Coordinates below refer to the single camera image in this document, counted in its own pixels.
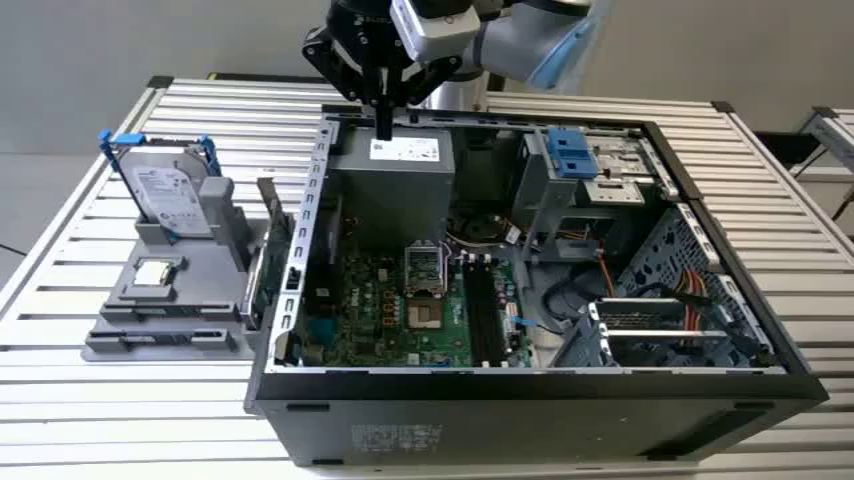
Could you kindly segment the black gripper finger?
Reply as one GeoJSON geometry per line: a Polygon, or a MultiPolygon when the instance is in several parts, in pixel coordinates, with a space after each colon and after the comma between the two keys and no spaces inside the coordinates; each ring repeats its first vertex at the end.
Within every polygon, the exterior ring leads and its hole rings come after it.
{"type": "Polygon", "coordinates": [[[394,62],[389,66],[385,93],[385,139],[393,139],[394,111],[399,107],[419,104],[451,78],[462,66],[461,57],[443,57],[430,61],[407,79],[403,79],[405,65],[394,62]]]}
{"type": "Polygon", "coordinates": [[[351,101],[359,100],[374,110],[375,138],[385,139],[385,95],[382,70],[363,32],[335,39],[327,27],[314,28],[305,39],[302,52],[310,64],[351,101]]]}

